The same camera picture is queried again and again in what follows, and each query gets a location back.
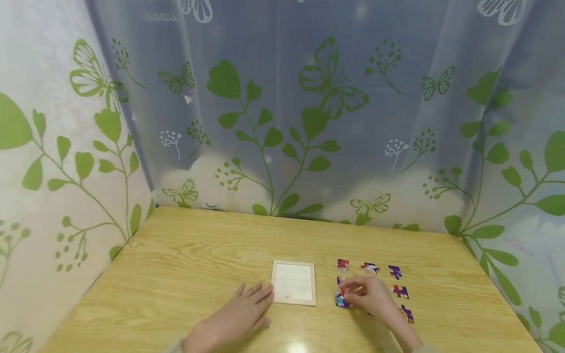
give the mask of wooden table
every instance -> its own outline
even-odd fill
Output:
[[[269,282],[273,260],[315,263],[316,307],[273,304],[243,352],[400,352],[366,313],[335,306],[337,258],[376,262],[402,284],[422,339],[442,352],[540,352],[461,241],[369,226],[160,207],[71,311],[41,353],[161,353],[222,306],[240,282]],[[401,268],[397,281],[387,265]]]

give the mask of hand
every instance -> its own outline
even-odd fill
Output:
[[[375,277],[352,277],[339,285],[345,290],[344,299],[367,310],[396,337],[403,352],[412,352],[423,343],[416,331],[398,311],[389,289]]]
[[[271,321],[263,314],[275,297],[273,286],[263,288],[263,284],[258,283],[245,293],[244,289],[245,284],[241,284],[228,303],[196,325],[184,339],[184,352],[209,353],[269,326]]]

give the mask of sleeve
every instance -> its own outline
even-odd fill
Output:
[[[412,353],[439,353],[439,351],[432,346],[423,345]]]
[[[174,341],[163,353],[182,353],[182,338]]]

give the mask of left hand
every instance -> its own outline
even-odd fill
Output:
[[[212,316],[198,323],[186,336],[182,349],[186,353],[209,353],[228,343],[235,343],[269,326],[271,320],[263,314],[271,306],[275,293],[269,284],[257,283],[244,292],[245,283],[233,297]]]

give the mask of curtain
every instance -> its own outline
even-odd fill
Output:
[[[37,351],[152,209],[108,88],[73,91],[78,38],[108,80],[83,2],[0,2],[2,353]]]
[[[158,203],[450,233],[565,352],[563,2],[88,4]]]

